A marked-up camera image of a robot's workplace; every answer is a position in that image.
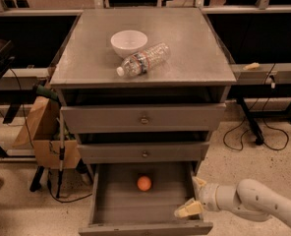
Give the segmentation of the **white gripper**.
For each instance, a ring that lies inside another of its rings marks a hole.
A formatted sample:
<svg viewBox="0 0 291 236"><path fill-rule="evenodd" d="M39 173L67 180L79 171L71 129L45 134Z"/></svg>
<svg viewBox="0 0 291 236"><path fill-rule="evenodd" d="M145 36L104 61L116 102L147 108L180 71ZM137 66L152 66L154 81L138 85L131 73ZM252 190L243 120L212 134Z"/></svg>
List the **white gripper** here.
<svg viewBox="0 0 291 236"><path fill-rule="evenodd" d="M207 184L205 180L197 176L194 176L192 181L199 190L199 200L201 203L191 198L182 206L179 206L174 211L174 215L178 218L197 215L203 212L203 207L208 211L220 211L216 198L219 185L214 183Z"/></svg>

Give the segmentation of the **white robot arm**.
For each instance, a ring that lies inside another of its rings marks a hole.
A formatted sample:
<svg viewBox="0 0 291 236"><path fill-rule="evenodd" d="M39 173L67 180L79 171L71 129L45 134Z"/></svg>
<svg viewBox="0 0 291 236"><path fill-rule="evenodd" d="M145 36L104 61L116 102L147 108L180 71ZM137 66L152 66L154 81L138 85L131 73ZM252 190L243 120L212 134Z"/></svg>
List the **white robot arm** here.
<svg viewBox="0 0 291 236"><path fill-rule="evenodd" d="M174 211L178 218L197 215L204 210L226 210L256 222L264 222L274 216L291 228L291 200L257 180L244 179L236 185L207 183L198 177L192 180L198 196L187 200Z"/></svg>

